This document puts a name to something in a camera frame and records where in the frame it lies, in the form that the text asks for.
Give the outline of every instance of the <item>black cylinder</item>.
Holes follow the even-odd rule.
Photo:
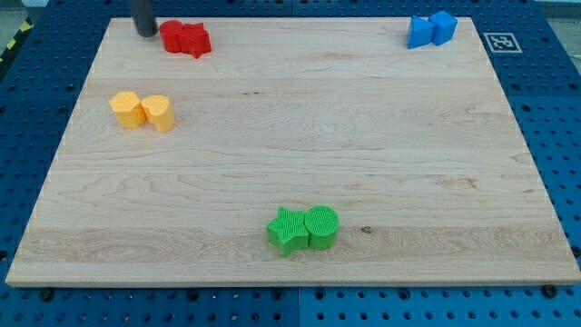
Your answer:
[[[153,15],[151,0],[127,0],[129,10],[137,28],[137,34],[143,37],[154,36],[157,33],[157,23]]]

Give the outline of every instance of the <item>green block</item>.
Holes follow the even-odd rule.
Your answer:
[[[309,247],[309,232],[304,220],[305,212],[292,212],[280,207],[277,217],[266,226],[269,242],[281,249],[282,256]]]
[[[315,250],[329,249],[335,243],[339,229],[339,216],[325,205],[317,205],[305,215],[305,227],[309,231],[309,246]]]

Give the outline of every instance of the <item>wood grain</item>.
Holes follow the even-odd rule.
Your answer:
[[[113,19],[6,279],[17,287],[572,284],[581,276],[472,22],[203,18],[167,54]],[[117,92],[176,125],[119,128]],[[330,250],[282,258],[280,205],[332,206]]]

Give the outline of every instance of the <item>blue cube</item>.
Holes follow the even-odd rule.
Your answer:
[[[412,16],[408,28],[408,49],[429,44],[433,32],[433,23],[423,18]]]
[[[443,45],[452,39],[458,20],[453,15],[445,11],[441,11],[431,15],[428,19],[434,24],[434,34],[432,35],[432,43],[434,45]]]

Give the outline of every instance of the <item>blue pegboard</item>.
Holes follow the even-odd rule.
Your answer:
[[[158,16],[410,16],[446,10],[522,53],[485,46],[566,236],[581,246],[581,77],[530,0],[167,0]],[[103,33],[124,0],[53,0],[0,84],[0,276],[4,280]],[[52,295],[49,301],[40,297]],[[0,326],[490,325],[581,323],[581,286],[15,290]]]

